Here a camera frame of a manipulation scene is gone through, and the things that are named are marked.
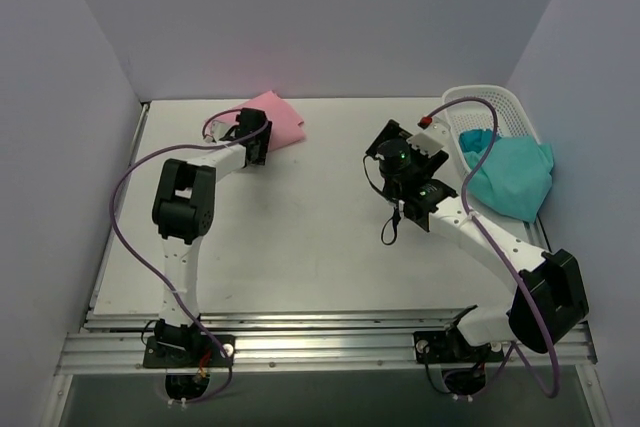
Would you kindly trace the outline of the pink t shirt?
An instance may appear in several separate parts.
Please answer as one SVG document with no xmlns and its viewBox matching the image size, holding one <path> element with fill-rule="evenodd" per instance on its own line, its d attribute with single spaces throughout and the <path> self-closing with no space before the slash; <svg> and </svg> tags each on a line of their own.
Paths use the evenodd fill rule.
<svg viewBox="0 0 640 427">
<path fill-rule="evenodd" d="M 272 122 L 269 151 L 273 152 L 306 139 L 301 115 L 275 92 L 268 91 L 240 105 L 265 112 Z"/>
</svg>

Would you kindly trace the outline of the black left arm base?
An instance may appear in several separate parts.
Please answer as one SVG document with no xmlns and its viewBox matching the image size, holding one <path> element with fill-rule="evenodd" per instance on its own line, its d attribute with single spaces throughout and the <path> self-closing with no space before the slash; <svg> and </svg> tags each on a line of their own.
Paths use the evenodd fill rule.
<svg viewBox="0 0 640 427">
<path fill-rule="evenodd" d="M 169 326 L 164 320 L 148 322 L 141 334 L 144 345 L 142 366 L 145 369 L 187 369 L 187 373 L 167 373 L 162 380 L 160 392 L 173 402 L 184 404 L 204 401 L 220 393 L 230 384 L 232 372 L 217 388 L 212 385 L 212 370 L 232 368 L 235 356 L 236 337 L 215 333 L 216 341 L 202 332 L 196 325 L 189 327 Z"/>
</svg>

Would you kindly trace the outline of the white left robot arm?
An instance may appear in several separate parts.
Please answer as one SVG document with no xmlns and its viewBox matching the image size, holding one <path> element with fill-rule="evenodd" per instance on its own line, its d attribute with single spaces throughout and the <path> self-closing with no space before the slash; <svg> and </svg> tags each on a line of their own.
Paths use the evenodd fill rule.
<svg viewBox="0 0 640 427">
<path fill-rule="evenodd" d="M 198 259 L 214 220 L 217 182 L 249 165 L 263 165 L 271 128 L 264 111 L 242 108 L 216 150 L 163 164 L 152 221 L 162 239 L 163 275 L 169 285 L 154 336 L 179 366 L 194 364 L 202 352 L 203 335 L 196 325 Z"/>
</svg>

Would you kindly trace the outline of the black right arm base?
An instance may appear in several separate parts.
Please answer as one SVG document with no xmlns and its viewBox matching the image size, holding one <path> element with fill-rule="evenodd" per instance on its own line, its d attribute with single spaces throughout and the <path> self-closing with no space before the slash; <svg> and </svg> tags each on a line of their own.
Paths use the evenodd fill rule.
<svg viewBox="0 0 640 427">
<path fill-rule="evenodd" d="M 488 363 L 504 360 L 501 344 L 470 346 L 453 328 L 413 334 L 416 362 L 425 367 L 430 386 L 453 398 L 478 394 L 488 383 Z"/>
</svg>

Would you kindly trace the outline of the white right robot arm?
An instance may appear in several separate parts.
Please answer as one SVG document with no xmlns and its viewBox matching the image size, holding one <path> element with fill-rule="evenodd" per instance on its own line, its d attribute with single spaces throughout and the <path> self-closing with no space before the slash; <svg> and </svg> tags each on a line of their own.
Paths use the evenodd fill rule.
<svg viewBox="0 0 640 427">
<path fill-rule="evenodd" d="M 466 209 L 456 190 L 435 178 L 448 155 L 427 132 L 412 134 L 389 120 L 365 156 L 378 163 L 383 184 L 376 192 L 392 205 L 393 225 L 407 219 L 449 240 L 513 295 L 506 306 L 476 306 L 456 320 L 443 337 L 450 356 L 464 360 L 480 346 L 510 341 L 545 353 L 587 317 L 577 259 L 563 249 L 531 245 Z"/>
</svg>

